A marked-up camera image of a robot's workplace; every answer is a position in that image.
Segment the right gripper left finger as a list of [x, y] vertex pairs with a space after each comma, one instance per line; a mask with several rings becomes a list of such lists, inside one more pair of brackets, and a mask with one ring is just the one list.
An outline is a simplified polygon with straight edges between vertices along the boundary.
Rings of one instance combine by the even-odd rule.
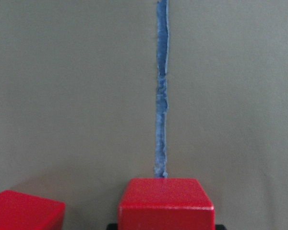
[[118, 224], [117, 223], [110, 223], [107, 225], [106, 230], [118, 230]]

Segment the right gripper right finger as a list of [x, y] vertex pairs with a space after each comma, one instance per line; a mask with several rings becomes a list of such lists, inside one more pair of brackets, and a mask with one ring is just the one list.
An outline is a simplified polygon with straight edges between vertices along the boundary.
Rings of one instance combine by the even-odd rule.
[[215, 230], [227, 230], [226, 226], [223, 224], [216, 224]]

